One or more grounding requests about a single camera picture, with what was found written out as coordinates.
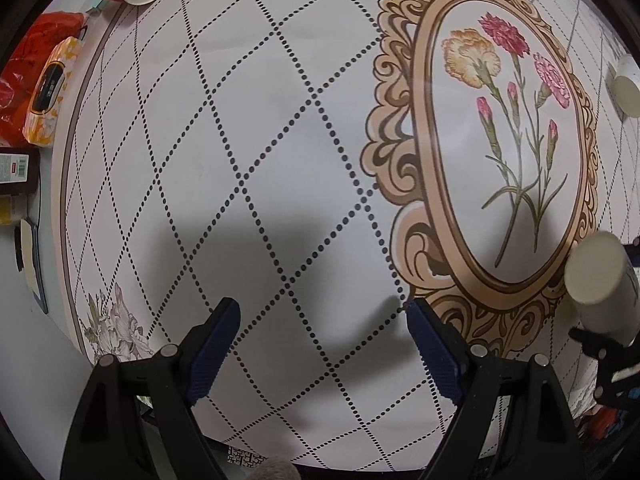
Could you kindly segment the red plastic bag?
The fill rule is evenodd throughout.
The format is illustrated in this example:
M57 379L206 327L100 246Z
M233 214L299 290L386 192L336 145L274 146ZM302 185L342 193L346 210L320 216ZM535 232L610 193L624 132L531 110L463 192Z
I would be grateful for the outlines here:
M43 13L11 54L1 73L1 146L27 145L22 129L32 94L53 49L85 25L83 13Z

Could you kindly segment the white printed cup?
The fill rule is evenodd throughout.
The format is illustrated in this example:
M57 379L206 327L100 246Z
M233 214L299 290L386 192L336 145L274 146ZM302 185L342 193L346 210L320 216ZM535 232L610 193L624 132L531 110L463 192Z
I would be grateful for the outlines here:
M620 240L594 232L575 246L564 283L582 327L624 347L639 333L639 280Z
M640 116L639 66L630 54L624 54L616 66L610 64L606 72L608 94L616 110L625 117Z

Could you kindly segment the patterned white tablecloth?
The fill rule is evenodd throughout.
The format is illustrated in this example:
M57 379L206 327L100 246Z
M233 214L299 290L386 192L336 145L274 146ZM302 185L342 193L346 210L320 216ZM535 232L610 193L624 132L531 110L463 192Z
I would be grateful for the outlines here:
M354 471L424 467L454 407L406 326L548 356L574 414L593 361L562 271L639 232L627 53L589 0L157 0L101 14L58 126L68 331L143 358L222 297L241 327L210 438Z

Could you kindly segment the orange tissue box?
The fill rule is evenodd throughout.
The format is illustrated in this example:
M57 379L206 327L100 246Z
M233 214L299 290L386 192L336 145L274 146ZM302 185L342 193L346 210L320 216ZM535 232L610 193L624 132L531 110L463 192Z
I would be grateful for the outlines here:
M60 108L84 42L68 37L53 48L29 101L23 136L32 145L53 145Z

